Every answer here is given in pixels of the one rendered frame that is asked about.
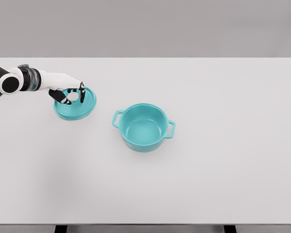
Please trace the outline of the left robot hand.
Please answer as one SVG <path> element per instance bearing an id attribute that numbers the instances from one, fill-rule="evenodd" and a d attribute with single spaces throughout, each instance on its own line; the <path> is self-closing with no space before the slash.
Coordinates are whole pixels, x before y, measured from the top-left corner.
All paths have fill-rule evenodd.
<path id="1" fill-rule="evenodd" d="M 63 93 L 63 89 L 66 89 L 68 93 L 71 91 L 80 91 L 80 103 L 85 99 L 85 86 L 82 81 L 77 80 L 64 73 L 51 73 L 49 79 L 49 95 L 57 102 L 71 105 L 71 101 Z"/>

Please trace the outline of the teal pot lid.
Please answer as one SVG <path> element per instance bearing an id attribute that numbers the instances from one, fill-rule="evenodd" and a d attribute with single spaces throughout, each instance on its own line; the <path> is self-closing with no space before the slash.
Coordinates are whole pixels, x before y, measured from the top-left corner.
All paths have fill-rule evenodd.
<path id="1" fill-rule="evenodd" d="M 65 120 L 78 120 L 86 117 L 93 111 L 97 102 L 94 92 L 86 87 L 83 103 L 81 103 L 80 90 L 77 90 L 76 93 L 78 94 L 78 99 L 71 101 L 71 105 L 54 101 L 53 109 L 57 116 Z"/>

